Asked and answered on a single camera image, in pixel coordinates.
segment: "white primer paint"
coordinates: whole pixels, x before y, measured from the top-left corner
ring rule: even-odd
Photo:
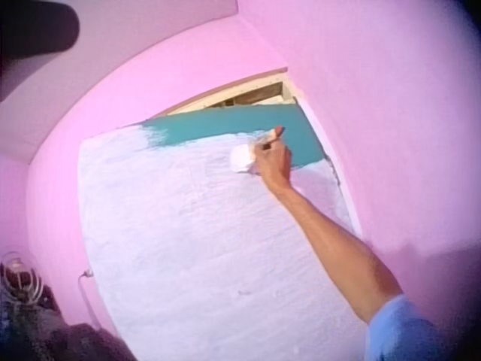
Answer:
[[[88,140],[79,160],[87,253],[135,356],[360,359],[365,326],[302,231],[259,176],[229,168],[250,136],[149,148],[150,136],[133,126]],[[350,228],[325,160],[295,169],[292,182]]]

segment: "fingers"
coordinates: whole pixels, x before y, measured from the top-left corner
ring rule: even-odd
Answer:
[[[256,155],[257,159],[260,159],[265,156],[263,144],[256,144],[254,146],[254,154]]]
[[[285,146],[286,145],[284,144],[284,142],[280,138],[271,142],[271,149],[280,149],[280,148],[285,147]]]

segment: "teal painted surface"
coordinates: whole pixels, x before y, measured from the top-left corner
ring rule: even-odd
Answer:
[[[146,120],[141,124],[151,134],[153,147],[178,145],[186,141],[224,134],[268,131],[285,126],[283,140],[292,150],[295,167],[325,158],[321,144],[298,105],[256,105],[212,108]]]

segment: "blue sleeve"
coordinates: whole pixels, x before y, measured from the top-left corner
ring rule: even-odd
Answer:
[[[368,361],[445,359],[443,340],[432,323],[420,317],[405,295],[386,303],[369,323]]]

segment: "pink wall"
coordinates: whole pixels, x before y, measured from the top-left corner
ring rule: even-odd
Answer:
[[[469,23],[453,2],[239,8],[305,91],[365,238],[422,310],[454,330],[481,264],[481,63]]]
[[[0,154],[0,256],[28,247],[26,184],[29,167]]]
[[[89,268],[77,200],[83,139],[136,123],[206,91],[286,66],[239,17],[185,31],[136,56],[87,93],[50,133],[27,185],[30,246],[69,323],[89,321],[77,277]],[[112,329],[95,285],[91,303]]]
[[[75,102],[115,68],[159,41],[237,13],[235,0],[58,2],[79,16],[77,43],[57,56],[16,62],[5,75],[5,86],[21,84],[0,103],[0,151],[27,162]]]

